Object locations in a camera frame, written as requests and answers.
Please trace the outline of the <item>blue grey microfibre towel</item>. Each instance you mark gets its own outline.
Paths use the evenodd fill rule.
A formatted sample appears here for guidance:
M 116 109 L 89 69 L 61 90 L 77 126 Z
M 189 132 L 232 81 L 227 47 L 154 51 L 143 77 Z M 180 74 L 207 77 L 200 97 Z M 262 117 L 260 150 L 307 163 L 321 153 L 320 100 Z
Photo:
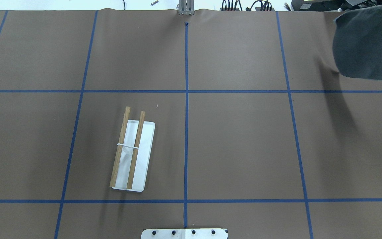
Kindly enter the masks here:
M 339 73 L 382 81 L 382 5 L 345 12 L 334 23 L 332 52 Z

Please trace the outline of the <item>white wooden towel rack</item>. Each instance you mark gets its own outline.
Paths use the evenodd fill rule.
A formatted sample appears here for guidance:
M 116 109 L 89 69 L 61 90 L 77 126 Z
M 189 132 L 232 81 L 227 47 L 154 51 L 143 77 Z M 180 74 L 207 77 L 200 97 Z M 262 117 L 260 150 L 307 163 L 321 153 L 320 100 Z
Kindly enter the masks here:
M 130 107 L 125 107 L 109 186 L 141 193 L 147 181 L 155 123 L 145 121 L 144 111 L 139 120 L 131 120 L 130 111 Z

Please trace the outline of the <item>black monitor stand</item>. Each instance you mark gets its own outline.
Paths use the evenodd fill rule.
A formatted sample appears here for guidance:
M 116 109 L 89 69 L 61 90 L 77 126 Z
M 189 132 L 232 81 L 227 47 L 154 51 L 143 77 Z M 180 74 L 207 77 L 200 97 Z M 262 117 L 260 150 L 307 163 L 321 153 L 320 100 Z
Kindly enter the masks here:
M 382 0 L 291 0 L 295 12 L 347 12 L 382 5 Z

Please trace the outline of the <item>black usb hub right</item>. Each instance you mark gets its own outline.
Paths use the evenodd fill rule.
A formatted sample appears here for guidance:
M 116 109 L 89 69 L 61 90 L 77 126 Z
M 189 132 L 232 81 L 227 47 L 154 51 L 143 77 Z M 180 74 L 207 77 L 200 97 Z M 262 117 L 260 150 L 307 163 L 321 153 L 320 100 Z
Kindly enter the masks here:
M 255 0 L 250 7 L 246 8 L 246 11 L 255 10 L 260 12 L 272 12 L 274 11 L 273 5 L 269 0 Z

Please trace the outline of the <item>black usb hub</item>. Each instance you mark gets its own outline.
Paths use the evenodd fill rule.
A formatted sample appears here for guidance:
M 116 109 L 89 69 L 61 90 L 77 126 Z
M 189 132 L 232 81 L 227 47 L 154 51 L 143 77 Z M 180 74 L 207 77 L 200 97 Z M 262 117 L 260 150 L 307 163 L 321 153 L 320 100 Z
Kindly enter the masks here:
M 255 10 L 260 12 L 272 12 L 274 11 L 273 5 L 269 0 L 255 0 L 250 7 L 246 8 L 246 11 Z
M 240 0 L 223 0 L 220 11 L 242 11 Z

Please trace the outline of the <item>black usb hub left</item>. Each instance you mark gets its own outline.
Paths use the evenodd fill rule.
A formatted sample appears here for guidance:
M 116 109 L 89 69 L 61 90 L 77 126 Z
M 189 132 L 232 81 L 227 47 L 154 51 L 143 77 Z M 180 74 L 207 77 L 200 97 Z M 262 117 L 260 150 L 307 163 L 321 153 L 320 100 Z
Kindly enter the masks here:
M 223 0 L 220 11 L 242 11 L 240 0 Z

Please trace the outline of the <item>aluminium frame post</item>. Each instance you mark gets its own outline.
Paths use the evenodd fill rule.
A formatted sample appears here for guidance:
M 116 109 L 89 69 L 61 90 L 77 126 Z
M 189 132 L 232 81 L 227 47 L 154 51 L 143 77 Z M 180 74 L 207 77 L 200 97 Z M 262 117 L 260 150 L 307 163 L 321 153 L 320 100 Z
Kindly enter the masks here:
M 194 15 L 194 0 L 179 0 L 177 10 L 179 15 Z

